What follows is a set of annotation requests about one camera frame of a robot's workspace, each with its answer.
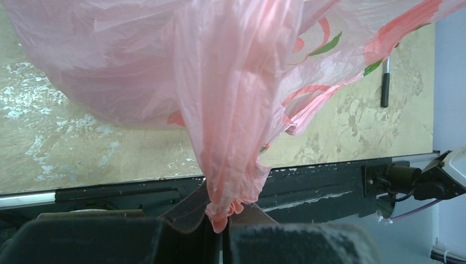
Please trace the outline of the pink plastic bag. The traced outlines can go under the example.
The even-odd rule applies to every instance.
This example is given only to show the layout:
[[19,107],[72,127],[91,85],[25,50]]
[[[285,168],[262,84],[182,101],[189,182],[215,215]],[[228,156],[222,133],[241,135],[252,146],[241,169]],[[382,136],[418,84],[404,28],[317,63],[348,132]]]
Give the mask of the pink plastic bag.
[[259,155],[465,1],[3,1],[26,56],[121,125],[185,127],[216,233],[258,200]]

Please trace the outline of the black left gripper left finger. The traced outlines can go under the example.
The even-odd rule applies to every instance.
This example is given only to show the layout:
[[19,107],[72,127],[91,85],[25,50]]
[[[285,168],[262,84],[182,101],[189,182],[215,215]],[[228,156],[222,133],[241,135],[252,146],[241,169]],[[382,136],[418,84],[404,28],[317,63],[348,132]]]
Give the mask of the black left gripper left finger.
[[207,185],[159,217],[141,210],[43,213],[1,247],[1,263],[218,263]]

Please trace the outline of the small black hammer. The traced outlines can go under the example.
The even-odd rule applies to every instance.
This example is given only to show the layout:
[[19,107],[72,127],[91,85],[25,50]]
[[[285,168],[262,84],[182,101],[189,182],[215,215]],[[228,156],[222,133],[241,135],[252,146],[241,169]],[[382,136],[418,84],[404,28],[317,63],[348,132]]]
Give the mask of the small black hammer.
[[384,61],[384,73],[381,83],[381,107],[387,108],[389,106],[389,89],[390,89],[390,62],[391,57],[387,57]]

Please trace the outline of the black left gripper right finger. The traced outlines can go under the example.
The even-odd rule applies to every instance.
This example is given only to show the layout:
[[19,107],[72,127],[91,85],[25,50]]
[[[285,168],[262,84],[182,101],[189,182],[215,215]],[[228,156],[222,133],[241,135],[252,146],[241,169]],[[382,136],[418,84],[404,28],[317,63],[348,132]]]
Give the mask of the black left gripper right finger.
[[280,224],[257,204],[229,217],[223,263],[380,263],[369,234],[354,224]]

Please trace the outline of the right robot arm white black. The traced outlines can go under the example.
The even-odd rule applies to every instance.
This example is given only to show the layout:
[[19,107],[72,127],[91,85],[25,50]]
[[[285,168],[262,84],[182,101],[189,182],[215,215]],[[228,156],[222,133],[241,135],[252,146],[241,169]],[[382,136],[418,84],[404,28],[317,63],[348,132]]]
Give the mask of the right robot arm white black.
[[465,147],[446,151],[424,169],[387,165],[373,182],[394,200],[450,200],[465,194]]

